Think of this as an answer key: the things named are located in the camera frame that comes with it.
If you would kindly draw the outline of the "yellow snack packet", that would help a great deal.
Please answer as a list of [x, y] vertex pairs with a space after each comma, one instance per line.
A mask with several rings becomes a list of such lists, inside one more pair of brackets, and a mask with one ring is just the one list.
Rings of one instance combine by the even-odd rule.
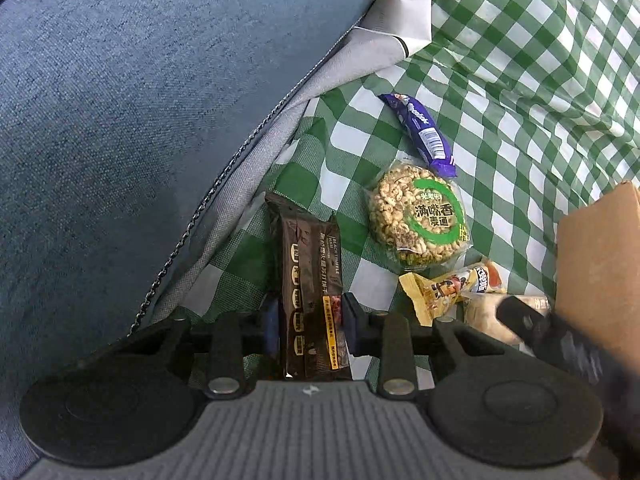
[[464, 292], [502, 294], [506, 291], [498, 269], [489, 260], [464, 266], [437, 278], [409, 272], [401, 275], [399, 284], [412, 302], [421, 326], [431, 326], [435, 318], [445, 315]]

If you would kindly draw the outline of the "purple candy wrapper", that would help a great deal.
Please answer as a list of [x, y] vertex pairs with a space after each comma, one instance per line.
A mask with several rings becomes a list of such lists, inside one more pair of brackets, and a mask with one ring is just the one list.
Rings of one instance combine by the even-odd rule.
[[413, 96], [396, 92], [378, 98], [393, 111], [427, 168], [443, 179], [457, 177], [452, 148], [426, 107]]

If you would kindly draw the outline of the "round puffed grain cake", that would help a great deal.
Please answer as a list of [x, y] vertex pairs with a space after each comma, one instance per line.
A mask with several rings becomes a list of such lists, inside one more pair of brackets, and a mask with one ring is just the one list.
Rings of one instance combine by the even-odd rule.
[[393, 162], [371, 188], [369, 221], [407, 270], [444, 266], [471, 246], [457, 185], [406, 160]]

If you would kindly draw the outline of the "white rice cracker pack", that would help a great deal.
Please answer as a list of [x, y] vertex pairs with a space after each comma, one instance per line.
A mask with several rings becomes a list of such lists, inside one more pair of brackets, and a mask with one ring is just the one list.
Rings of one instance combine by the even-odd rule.
[[464, 292], [461, 299], [464, 307], [464, 322], [504, 344], [518, 346], [522, 343], [516, 333], [509, 330], [496, 317], [498, 304], [508, 294], [498, 292]]

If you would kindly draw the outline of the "green white checkered cloth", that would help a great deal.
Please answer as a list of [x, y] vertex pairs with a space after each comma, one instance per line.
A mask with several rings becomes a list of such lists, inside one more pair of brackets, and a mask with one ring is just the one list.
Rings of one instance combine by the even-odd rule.
[[418, 156], [382, 95], [417, 98], [446, 136], [468, 214], [468, 261], [509, 292], [553, 296], [560, 219], [639, 179], [639, 0], [383, 0], [279, 117], [254, 133], [202, 200], [157, 278], [151, 318], [211, 321], [256, 309], [272, 285], [277, 192], [335, 217], [343, 283], [369, 310], [409, 310], [390, 251], [369, 229], [375, 180]]

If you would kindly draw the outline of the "dark brown chocolate bar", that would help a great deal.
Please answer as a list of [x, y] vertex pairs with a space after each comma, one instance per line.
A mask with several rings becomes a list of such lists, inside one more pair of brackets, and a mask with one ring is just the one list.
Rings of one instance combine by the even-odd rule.
[[287, 198], [266, 195], [280, 281], [283, 376], [303, 382], [352, 378], [343, 326], [342, 246], [337, 218], [323, 221]]

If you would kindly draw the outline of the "open cardboard box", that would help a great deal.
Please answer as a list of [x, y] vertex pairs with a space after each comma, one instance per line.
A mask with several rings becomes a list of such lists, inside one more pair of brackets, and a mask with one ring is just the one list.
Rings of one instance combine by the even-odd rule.
[[555, 311], [639, 370], [639, 189], [623, 182], [558, 226]]

